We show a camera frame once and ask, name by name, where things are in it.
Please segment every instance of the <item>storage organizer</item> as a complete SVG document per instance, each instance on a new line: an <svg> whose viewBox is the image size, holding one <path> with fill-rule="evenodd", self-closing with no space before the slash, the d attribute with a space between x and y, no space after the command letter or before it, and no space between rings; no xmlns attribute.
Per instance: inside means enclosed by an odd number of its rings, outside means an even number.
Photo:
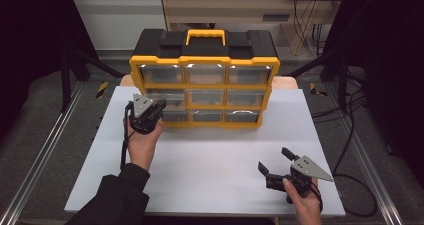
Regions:
<svg viewBox="0 0 424 225"><path fill-rule="evenodd" d="M166 126L257 128L280 60L264 30L145 29L130 66L144 96L167 100Z"/></svg>

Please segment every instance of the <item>person's hand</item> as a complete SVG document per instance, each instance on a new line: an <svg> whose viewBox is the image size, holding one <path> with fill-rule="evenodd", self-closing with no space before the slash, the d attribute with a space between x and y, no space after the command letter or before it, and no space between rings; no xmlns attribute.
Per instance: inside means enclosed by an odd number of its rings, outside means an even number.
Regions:
<svg viewBox="0 0 424 225"><path fill-rule="evenodd" d="M128 140L128 152L131 163L149 171L155 154L156 142L163 131L162 118L156 123L155 130L146 135L134 132L129 122L127 123L127 127L128 135L132 134Z"/></svg>
<svg viewBox="0 0 424 225"><path fill-rule="evenodd" d="M318 187L317 178L312 178L312 182ZM309 191L308 195L302 198L289 180L284 178L283 184L296 209L297 222L301 225L321 224L319 200L315 194Z"/></svg>

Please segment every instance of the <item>white table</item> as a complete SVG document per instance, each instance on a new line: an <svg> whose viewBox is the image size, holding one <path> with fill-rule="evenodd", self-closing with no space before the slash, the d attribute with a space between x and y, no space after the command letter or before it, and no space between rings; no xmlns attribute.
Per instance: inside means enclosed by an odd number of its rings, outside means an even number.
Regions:
<svg viewBox="0 0 424 225"><path fill-rule="evenodd" d="M116 87L65 210L77 212L95 194L101 178L119 174L124 108L135 87ZM283 192L267 189L258 161L270 173L289 173L287 147L330 173L300 89L274 89L259 129L165 128L156 146L145 193L146 214L260 216L294 214ZM319 180L324 216L345 215L335 184Z"/></svg>

